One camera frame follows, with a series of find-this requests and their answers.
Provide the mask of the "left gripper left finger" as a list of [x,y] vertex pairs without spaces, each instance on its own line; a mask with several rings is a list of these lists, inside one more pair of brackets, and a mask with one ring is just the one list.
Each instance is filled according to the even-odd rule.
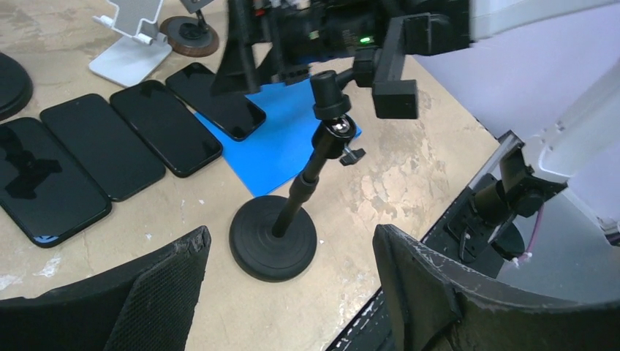
[[184,350],[211,246],[200,226],[36,298],[1,301],[2,350]]

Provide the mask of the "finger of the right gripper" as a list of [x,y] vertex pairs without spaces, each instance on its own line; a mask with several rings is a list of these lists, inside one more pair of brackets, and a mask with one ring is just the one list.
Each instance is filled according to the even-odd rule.
[[260,77],[253,45],[263,39],[261,19],[253,1],[228,1],[227,8],[227,41],[211,93],[255,94],[260,91]]

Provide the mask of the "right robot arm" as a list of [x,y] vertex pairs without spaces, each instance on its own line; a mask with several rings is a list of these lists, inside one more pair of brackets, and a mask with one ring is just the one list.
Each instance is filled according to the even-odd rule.
[[[436,56],[534,23],[607,6],[606,1],[229,1],[227,42],[215,95],[254,94],[272,82],[306,78],[309,65],[351,57],[351,68],[311,77],[319,127],[315,151],[295,179],[273,234],[283,236],[308,200],[327,159],[355,164],[356,126],[344,87],[370,88],[378,118],[418,116],[417,84],[402,80],[409,55]],[[606,72],[558,119],[501,160],[502,177],[472,195],[449,229],[460,244],[481,234],[492,245],[516,216],[541,211],[589,159],[619,139],[619,68]]]

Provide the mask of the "tall black phone stand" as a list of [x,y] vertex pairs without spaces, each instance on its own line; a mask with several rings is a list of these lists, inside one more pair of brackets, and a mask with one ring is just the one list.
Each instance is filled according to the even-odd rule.
[[360,50],[351,69],[311,76],[313,112],[320,123],[311,140],[314,150],[308,162],[293,180],[288,197],[255,197],[238,209],[230,225],[230,251],[243,271],[264,282],[283,282],[309,266],[318,239],[302,205],[313,195],[329,159],[339,159],[347,166],[366,154],[349,147],[357,125],[348,114],[352,103],[344,87],[352,80],[358,86],[370,86],[377,118],[418,118],[417,83],[401,79],[404,57],[442,51],[433,41],[447,40],[450,32],[450,21],[438,13],[394,18],[382,47]]

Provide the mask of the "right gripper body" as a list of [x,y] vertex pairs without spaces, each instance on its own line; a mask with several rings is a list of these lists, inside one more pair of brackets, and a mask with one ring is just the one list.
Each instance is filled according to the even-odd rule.
[[292,83],[306,66],[339,57],[338,1],[253,1],[263,39],[253,45],[261,83]]

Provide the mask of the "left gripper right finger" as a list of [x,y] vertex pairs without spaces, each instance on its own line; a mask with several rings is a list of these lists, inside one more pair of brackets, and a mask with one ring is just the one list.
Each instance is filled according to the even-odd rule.
[[[394,226],[378,225],[373,240],[383,225]],[[414,239],[396,229],[405,238]],[[490,277],[461,277],[455,283],[465,312],[460,324],[445,337],[451,350],[619,348],[618,301],[567,301],[520,290]]]

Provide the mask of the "black round-base phone stand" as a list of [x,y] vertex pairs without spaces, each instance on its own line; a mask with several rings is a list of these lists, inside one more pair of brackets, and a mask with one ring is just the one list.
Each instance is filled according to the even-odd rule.
[[32,79],[23,65],[1,53],[1,121],[24,109],[33,90]]

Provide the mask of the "black phone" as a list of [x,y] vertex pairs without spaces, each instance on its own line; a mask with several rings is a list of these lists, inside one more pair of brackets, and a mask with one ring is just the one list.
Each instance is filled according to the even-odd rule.
[[57,246],[112,210],[109,197],[35,118],[1,125],[1,207],[36,246]]
[[267,114],[242,94],[212,94],[214,78],[214,72],[194,62],[166,78],[165,85],[226,136],[245,140],[265,123]]
[[179,178],[191,176],[223,153],[223,145],[215,136],[158,80],[117,91],[109,102]]

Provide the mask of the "black smartphone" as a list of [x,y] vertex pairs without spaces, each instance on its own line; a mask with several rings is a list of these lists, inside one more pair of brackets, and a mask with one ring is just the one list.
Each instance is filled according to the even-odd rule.
[[98,94],[44,109],[43,124],[115,202],[161,180],[165,166]]

